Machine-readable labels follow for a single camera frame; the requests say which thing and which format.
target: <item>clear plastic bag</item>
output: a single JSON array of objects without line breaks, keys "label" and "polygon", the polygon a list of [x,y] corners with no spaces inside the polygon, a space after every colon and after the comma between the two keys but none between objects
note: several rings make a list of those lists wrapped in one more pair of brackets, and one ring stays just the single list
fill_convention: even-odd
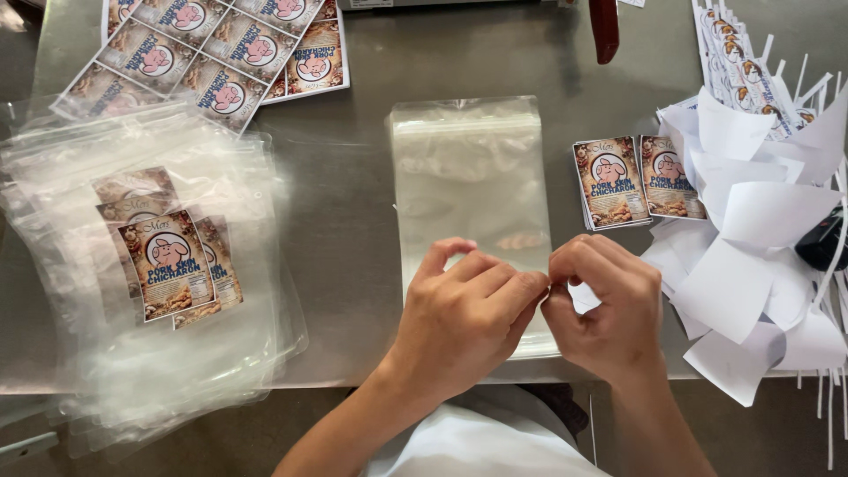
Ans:
[{"label": "clear plastic bag", "polygon": [[[447,237],[476,240],[516,270],[547,271],[550,225],[535,97],[395,104],[388,122],[404,300],[430,243]],[[510,359],[558,355],[537,311]]]},{"label": "clear plastic bag", "polygon": [[[95,121],[41,115],[0,153],[0,206],[35,259],[59,331],[58,375],[75,392],[51,413],[54,422],[70,422],[78,438],[73,457],[131,444],[115,453],[121,457],[203,413],[260,400],[285,360],[308,342],[277,241],[282,182],[270,138],[235,138],[190,111],[170,102]],[[153,292],[134,296],[126,266],[129,260],[135,272],[132,260],[140,260],[128,250],[135,229],[116,239],[114,213],[140,204],[153,218],[138,216],[127,226],[174,213],[190,217],[186,237],[199,239],[197,224],[209,217],[203,223],[226,237],[237,277],[228,282],[229,296],[241,301],[225,309],[217,284],[217,301],[196,307],[195,289],[163,292],[183,301],[158,310]],[[213,217],[221,222],[210,225]],[[152,242],[137,243],[150,250]],[[201,245],[197,260],[205,255],[212,283],[214,251]],[[148,282],[147,290],[155,286]],[[151,307],[176,312],[149,321]],[[185,326],[179,320],[186,316],[199,318]]]}]

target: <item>person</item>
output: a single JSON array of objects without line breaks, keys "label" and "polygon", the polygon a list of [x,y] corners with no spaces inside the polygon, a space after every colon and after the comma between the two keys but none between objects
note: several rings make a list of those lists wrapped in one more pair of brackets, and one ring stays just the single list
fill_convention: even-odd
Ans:
[{"label": "person", "polygon": [[[456,254],[466,256],[445,271]],[[538,418],[544,405],[519,405],[533,396],[471,389],[516,349],[540,302],[563,357],[609,383],[627,475],[715,476],[667,381],[660,273],[603,235],[580,235],[551,254],[549,275],[517,272],[462,238],[434,243],[387,355],[274,477],[607,475]],[[578,315],[567,283],[586,283],[600,305]]]}]

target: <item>stainless steel table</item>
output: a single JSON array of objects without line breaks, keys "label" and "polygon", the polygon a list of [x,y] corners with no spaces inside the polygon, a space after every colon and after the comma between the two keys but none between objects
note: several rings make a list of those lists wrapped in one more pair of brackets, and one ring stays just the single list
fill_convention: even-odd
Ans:
[{"label": "stainless steel table", "polygon": [[[99,2],[51,0],[35,95],[61,91],[98,48],[91,26]],[[756,49],[768,33],[777,37],[769,63],[789,61],[790,88],[804,53],[807,85],[826,70],[848,70],[848,50],[835,38],[848,23],[844,2],[730,6]],[[692,96],[702,83],[689,2],[619,9],[622,45],[606,66],[595,63],[585,8],[502,2],[348,12],[352,87],[259,110],[254,128],[273,135],[287,182],[283,249],[310,333],[309,348],[277,387],[359,384],[391,343],[402,308],[384,126],[393,104],[536,95],[554,246],[584,232],[572,143],[655,133],[656,108]],[[646,227],[606,234],[636,254],[650,244]],[[0,313],[0,393],[55,391],[53,322],[29,254],[11,232],[0,253]],[[667,303],[661,339],[669,376],[696,377]],[[588,378],[562,359],[545,359],[508,362],[487,382]]]}]

